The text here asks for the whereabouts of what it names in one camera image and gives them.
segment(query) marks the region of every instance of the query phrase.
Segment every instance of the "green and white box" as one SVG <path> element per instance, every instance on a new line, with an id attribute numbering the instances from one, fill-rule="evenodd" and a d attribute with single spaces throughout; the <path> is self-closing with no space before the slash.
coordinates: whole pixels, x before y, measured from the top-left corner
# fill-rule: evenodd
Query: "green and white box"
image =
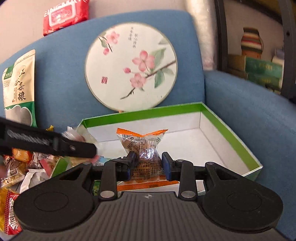
<path id="1" fill-rule="evenodd" d="M 261 163 L 242 140 L 205 104 L 190 103 L 148 110 L 103 115 L 82 120 L 79 132 L 86 130 L 99 142 L 99 155 L 107 158 L 126 156 L 117 138 L 117 128 L 139 134 L 168 129 L 158 145 L 161 156 L 167 151 L 173 160 L 184 159 L 195 166 L 213 161 L 242 176 L 255 180 Z M 139 191 L 175 191 L 179 184 Z M 205 189 L 197 181 L 199 195 Z"/>

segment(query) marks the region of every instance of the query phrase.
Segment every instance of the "blue fabric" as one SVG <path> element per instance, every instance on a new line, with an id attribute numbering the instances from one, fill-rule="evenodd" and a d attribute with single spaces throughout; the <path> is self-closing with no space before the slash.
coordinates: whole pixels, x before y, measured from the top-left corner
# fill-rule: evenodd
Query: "blue fabric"
<path id="1" fill-rule="evenodd" d="M 204 75 L 191 16 L 175 10 L 124 13 L 61 29 L 30 44 L 0 65 L 3 73 L 21 55 L 36 49 L 35 106 L 38 127 L 53 125 L 55 131 L 64 131 L 67 125 L 77 126 L 83 118 L 114 113 L 90 92 L 84 75 L 85 58 L 90 45 L 102 31 L 130 21 L 143 22 L 159 29 L 176 51 L 176 83 L 160 106 L 204 102 Z M 2 94 L 0 91 L 0 115 L 4 116 Z"/>
<path id="2" fill-rule="evenodd" d="M 296 238 L 296 106 L 249 81 L 205 72 L 206 104 L 263 164 L 257 181 L 283 200 L 277 229 Z"/>

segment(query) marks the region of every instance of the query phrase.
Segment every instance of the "red wet wipes package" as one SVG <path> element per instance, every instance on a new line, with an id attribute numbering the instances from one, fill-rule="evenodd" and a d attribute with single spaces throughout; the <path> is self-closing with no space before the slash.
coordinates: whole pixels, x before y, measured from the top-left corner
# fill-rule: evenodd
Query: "red wet wipes package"
<path id="1" fill-rule="evenodd" d="M 8 191 L 5 204 L 5 233 L 8 235 L 18 234 L 22 230 L 13 211 L 13 204 L 18 196 L 19 194 Z"/>
<path id="2" fill-rule="evenodd" d="M 43 36 L 89 18 L 89 0 L 67 0 L 44 13 Z"/>

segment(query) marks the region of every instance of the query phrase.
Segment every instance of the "cardboard box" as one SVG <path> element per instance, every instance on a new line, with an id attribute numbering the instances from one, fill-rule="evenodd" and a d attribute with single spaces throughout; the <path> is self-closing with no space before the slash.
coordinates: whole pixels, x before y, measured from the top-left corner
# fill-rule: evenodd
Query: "cardboard box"
<path id="1" fill-rule="evenodd" d="M 261 163 L 242 140 L 205 104 L 190 103 L 123 112 L 82 120 L 78 129 L 87 130 L 99 142 L 99 155 L 126 156 L 117 138 L 117 128 L 140 134 L 168 129 L 158 145 L 159 155 L 167 151 L 173 160 L 184 159 L 195 166 L 213 161 L 242 176 L 255 180 Z M 139 191 L 175 191 L 179 184 Z M 199 195 L 205 189 L 197 181 Z"/>

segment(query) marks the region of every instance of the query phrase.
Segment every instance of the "flower painting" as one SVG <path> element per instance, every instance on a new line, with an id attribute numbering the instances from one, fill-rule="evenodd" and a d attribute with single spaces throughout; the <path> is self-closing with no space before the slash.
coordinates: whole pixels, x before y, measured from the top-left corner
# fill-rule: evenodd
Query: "flower painting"
<path id="1" fill-rule="evenodd" d="M 151 108 L 172 90 L 177 58 L 169 40 L 152 26 L 128 22 L 96 38 L 85 65 L 91 93 L 113 110 Z"/>

